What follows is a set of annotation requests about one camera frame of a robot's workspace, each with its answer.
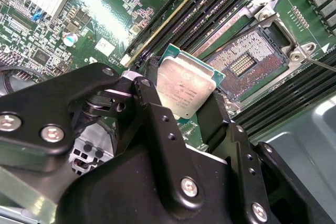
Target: green circuit board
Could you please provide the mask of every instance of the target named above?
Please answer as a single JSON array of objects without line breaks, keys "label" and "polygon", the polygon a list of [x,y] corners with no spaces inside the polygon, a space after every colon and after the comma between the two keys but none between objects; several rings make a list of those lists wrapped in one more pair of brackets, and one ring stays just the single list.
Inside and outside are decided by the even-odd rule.
[{"label": "green circuit board", "polygon": [[[125,67],[120,61],[128,45],[143,29],[151,26],[152,18],[167,1],[69,0],[58,18],[32,21],[31,12],[21,0],[0,0],[0,64],[33,68],[49,78],[93,62],[105,63],[122,73]],[[303,28],[298,23],[298,12],[293,11],[294,7],[309,27]],[[172,11],[173,9],[168,10],[163,19]],[[336,36],[327,31],[309,0],[279,0],[275,11],[299,43],[317,44],[314,58],[321,58],[335,48]],[[199,58],[206,57],[249,23],[248,18],[241,18]],[[220,23],[215,25],[217,27],[213,32],[221,26]],[[67,47],[63,39],[69,33],[76,34],[78,41]],[[201,44],[209,35],[198,43]],[[38,81],[36,76],[24,78]],[[259,83],[254,88],[257,90],[263,85],[264,83]],[[187,143],[202,150],[205,148],[195,116],[179,126]]]}]

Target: blue connector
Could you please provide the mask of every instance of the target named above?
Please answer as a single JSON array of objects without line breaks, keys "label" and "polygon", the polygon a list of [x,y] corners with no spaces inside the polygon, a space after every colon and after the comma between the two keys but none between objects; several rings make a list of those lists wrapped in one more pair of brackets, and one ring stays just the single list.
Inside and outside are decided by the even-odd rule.
[{"label": "blue connector", "polygon": [[32,16],[32,21],[36,21],[42,18],[42,10],[36,11],[36,13]]}]

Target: capacitor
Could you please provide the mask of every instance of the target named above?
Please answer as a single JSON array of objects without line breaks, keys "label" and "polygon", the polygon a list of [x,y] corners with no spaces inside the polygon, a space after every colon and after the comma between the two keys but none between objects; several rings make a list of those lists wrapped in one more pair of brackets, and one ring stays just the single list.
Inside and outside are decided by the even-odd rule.
[{"label": "capacitor", "polygon": [[72,47],[77,41],[78,41],[78,36],[77,34],[74,34],[74,33],[68,33],[63,38],[63,43],[67,47]]}]

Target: black mechanical arm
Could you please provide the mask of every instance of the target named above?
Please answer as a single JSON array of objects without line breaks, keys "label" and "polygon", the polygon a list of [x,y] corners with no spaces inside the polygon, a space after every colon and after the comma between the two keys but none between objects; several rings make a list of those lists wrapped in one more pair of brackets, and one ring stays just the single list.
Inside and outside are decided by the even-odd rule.
[{"label": "black mechanical arm", "polygon": [[270,145],[250,144],[214,92],[197,112],[208,153],[186,146],[145,78],[94,63],[0,98],[0,165],[39,173],[67,160],[76,132],[116,119],[116,157],[63,194],[56,223],[333,223]]}]

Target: white label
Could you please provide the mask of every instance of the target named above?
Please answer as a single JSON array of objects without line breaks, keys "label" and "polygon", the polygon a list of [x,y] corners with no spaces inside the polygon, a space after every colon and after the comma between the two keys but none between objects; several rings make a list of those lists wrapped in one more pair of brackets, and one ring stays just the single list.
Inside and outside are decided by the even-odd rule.
[{"label": "white label", "polygon": [[94,57],[90,57],[89,59],[90,64],[98,62]]},{"label": "white label", "polygon": [[104,38],[101,38],[96,44],[95,48],[108,57],[115,49],[115,46],[109,43]]}]

